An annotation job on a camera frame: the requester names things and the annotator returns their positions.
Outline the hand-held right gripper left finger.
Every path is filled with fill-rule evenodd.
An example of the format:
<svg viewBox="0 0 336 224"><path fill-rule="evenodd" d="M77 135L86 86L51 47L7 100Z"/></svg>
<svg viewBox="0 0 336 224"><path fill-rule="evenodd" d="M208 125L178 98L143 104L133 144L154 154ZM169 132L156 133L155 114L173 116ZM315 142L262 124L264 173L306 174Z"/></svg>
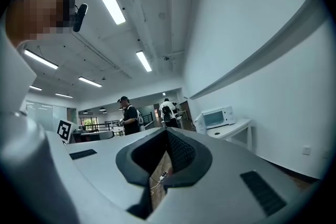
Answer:
<svg viewBox="0 0 336 224"><path fill-rule="evenodd" d="M105 197L121 209L146 219L165 197L159 177L169 171L169 155L164 151L154 162L154 171L146 181L148 188L128 183L116 165L117 153L125 146L157 131L159 128L114 137L107 140L66 145L69 154L95 151L95 154L77 158L73 162L84 177Z"/></svg>

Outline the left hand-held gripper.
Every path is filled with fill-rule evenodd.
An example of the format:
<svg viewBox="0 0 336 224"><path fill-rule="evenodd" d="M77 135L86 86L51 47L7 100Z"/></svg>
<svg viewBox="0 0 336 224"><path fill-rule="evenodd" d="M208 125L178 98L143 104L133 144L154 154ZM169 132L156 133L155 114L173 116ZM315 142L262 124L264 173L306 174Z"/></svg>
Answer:
<svg viewBox="0 0 336 224"><path fill-rule="evenodd" d="M60 119L56 125L56 133L60 136L61 140L69 144L73 138L73 132L78 129L79 125L64 119Z"/></svg>

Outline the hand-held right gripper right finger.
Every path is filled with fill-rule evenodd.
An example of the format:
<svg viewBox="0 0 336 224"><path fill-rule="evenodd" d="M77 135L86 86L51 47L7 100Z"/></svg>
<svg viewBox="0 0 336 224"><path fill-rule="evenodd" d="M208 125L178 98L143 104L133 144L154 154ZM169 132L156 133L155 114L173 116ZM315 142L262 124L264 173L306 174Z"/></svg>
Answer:
<svg viewBox="0 0 336 224"><path fill-rule="evenodd" d="M231 142L187 130L180 133L205 145L212 164L195 185L168 189L148 223L288 223L318 186L301 190L283 171ZM264 213L240 176L251 171L269 184L285 207L271 216Z"/></svg>

